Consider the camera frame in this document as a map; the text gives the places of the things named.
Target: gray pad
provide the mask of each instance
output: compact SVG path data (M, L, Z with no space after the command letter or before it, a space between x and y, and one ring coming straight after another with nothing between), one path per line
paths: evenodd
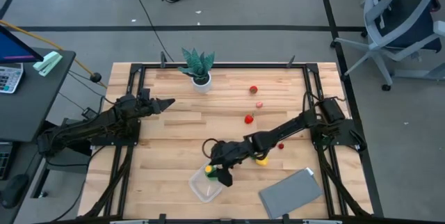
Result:
M306 168L259 192L270 219L287 214L323 193L313 174Z

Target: chair backrest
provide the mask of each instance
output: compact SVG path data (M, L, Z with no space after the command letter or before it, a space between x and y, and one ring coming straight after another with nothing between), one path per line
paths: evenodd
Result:
M366 22L366 14L372 12L375 0L365 0L366 30L375 43L373 47L383 47L404 34L417 21L430 2L431 0L392 0L381 17L377 17L372 22Z

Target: red strawberry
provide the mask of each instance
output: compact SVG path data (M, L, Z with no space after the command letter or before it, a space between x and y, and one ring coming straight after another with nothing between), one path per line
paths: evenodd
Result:
M258 88L256 87L256 86L251 86L250 88L249 88L249 91L251 92L251 93L257 93L257 91L258 91Z
M253 122L253 115L246 115L245 117L244 117L244 123L245 124L250 124L250 123L252 123Z

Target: gray office chair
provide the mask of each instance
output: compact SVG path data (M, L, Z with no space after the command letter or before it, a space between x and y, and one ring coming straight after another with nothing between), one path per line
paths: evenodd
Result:
M382 86L385 91L391 90L392 78L382 59L386 56L394 61L401 61L410 56L419 57L418 50L429 49L439 52L442 48L439 36L445 35L445 24L434 22L430 15L431 0L364 0L364 22L368 44L343 38L335 38L331 47L341 44L364 50L365 55L359 59L342 79L346 79L355 68L372 58L385 78ZM393 77L444 79L445 64L431 71L396 70Z

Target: white pot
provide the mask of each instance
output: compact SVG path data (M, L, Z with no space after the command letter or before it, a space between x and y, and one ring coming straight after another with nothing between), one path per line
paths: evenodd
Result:
M192 78L192 84L193 84L193 88L196 90L196 92L198 93L207 93L210 91L211 89L211 74L209 74L209 81L204 84L204 85L198 85L195 83L195 81Z

